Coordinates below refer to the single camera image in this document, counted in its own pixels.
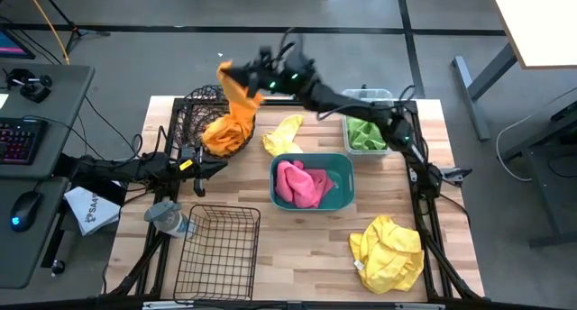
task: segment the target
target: computer mouse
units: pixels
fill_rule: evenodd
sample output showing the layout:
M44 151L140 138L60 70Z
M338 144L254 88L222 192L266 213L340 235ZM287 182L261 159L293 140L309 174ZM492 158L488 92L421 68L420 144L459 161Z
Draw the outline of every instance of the computer mouse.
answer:
M26 192L14 203L10 212L10 227L17 233L30 229L36 219L36 211L42 201L42 194L36 191Z

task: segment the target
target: wooden table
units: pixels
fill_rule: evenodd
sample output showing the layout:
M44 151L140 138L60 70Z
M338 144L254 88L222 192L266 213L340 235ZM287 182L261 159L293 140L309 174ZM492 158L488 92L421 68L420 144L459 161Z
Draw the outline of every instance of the wooden table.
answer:
M168 126L174 98L151 98L142 130L144 151L153 149L158 126ZM439 167L453 166L440 101L418 100L417 107L422 132L430 148L430 160ZM350 233L362 233L379 214L392 216L393 221L402 226L415 227L407 171L400 154L394 153L379 162L355 163L356 196L354 203L344 210L322 214L286 212L270 201L269 166L272 157L263 149L261 136L275 129L284 117L291 114L305 116L295 139L302 150L344 151L342 116L335 114L318 122L314 114L302 107L264 106L257 114L252 141L229 160L227 168L205 181L205 197L195 196L192 181L180 186L179 202L185 206L184 212L198 203L251 206L261 211L253 300L426 301L422 275L408 292L372 294L358 278L348 243ZM463 203L457 188L446 185L443 193ZM123 209L106 273L110 288L120 283L142 254L148 228L142 217L151 201L152 196L145 196ZM437 207L447 258L470 287L483 295L465 215L442 198L437 199ZM163 299L173 296L181 250L182 240L172 239L161 293ZM153 259L151 264L156 264L156 260ZM154 270L151 266L149 282ZM435 261L432 270L437 280L435 286L440 290Z
M527 69L577 67L577 8L572 1L494 0L509 43L475 79L464 58L454 58L463 99L480 141L490 135L476 102L517 61Z

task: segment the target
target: yellow microfiber towel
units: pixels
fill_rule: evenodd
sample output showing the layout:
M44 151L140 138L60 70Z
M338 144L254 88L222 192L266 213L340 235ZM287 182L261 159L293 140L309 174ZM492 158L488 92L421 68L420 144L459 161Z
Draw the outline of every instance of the yellow microfiber towel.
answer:
M400 227L386 215L376 217L364 233L349 237L355 266L370 291L409 291L423 271L418 232Z
M221 71L221 68L230 68L232 64L230 61L223 62L217 71L224 95L229 101L230 113L210 123L201 136L202 142L216 156L234 152L246 141L252 131L252 118L263 99L261 93L257 93L253 99L246 99L247 89ZM239 97L246 103L237 103Z
M302 123L303 115L291 115L282 120L275 131L262 136L264 149L275 157L281 153L302 153L303 151L293 142Z

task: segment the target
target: white desk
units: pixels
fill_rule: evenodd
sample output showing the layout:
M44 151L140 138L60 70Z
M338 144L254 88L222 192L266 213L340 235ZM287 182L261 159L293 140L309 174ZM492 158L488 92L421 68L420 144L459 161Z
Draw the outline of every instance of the white desk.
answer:
M471 78L463 57L453 60L465 104L480 141L489 128L476 102L517 61L522 68L577 67L577 7L574 0L494 0L509 44Z

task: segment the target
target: wire basket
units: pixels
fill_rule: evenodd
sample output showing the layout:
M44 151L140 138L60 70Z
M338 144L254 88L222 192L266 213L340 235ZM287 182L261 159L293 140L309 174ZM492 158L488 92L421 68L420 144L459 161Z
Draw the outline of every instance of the wire basket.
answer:
M217 118L228 114L228 100L224 95L224 90L218 85L205 85L195 89L192 93L184 97L182 104L177 109L177 124L174 131L174 142L179 147L194 147L197 142L202 143L205 154L214 159L229 159L249 143L254 135L254 124L256 118L252 118L252 130L244 143L235 151L224 155L216 156L210 152L202 142L201 136L206 127L216 121Z
M195 205L180 256L174 299L250 301L261 213L250 207Z

